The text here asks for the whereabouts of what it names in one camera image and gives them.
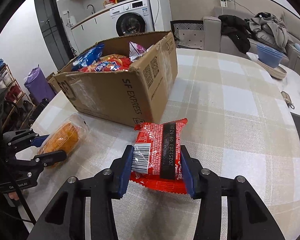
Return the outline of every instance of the washing machine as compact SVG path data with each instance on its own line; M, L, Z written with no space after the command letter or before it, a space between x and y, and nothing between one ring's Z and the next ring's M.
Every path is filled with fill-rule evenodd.
M118 36L154 31L150 0L128 0L110 9L111 24Z

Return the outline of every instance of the black jacket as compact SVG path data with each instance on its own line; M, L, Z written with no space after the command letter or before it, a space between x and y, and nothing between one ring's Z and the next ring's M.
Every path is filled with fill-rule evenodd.
M250 34L247 32L249 24L233 15L220 15L218 18L221 21L221 34L228 36L238 50L246 54L250 49Z

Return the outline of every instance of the qr code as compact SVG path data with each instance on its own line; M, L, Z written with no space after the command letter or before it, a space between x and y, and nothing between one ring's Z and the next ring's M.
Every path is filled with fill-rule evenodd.
M143 70L143 75L145 76L147 85L148 85L148 89L151 86L152 82L153 82L153 77L152 77L152 73L151 73L151 69L150 66L148 65L144 70Z
M155 78L157 76L157 74L159 73L157 57L154 57L151 60L150 64L151 64L152 72L153 72L153 75L154 75L154 78Z

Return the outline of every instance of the packaged bread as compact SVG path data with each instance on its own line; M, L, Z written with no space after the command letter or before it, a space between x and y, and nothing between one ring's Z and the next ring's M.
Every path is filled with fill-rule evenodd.
M60 127L43 142L38 154L64 150L69 155L88 133L84 119L78 114L72 114Z

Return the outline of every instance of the cardboard box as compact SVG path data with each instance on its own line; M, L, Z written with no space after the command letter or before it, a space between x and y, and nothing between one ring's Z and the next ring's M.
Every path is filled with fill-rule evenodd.
M71 72L72 60L55 76L61 89L80 112L135 126L159 123L178 73L171 32L152 32L106 41L103 56L129 56L129 42L149 48L129 71Z
M61 87L58 84L58 81L56 80L56 78L54 76L50 77L50 79L48 80L48 83L50 85L50 87L52 88L52 90L58 94L61 91Z

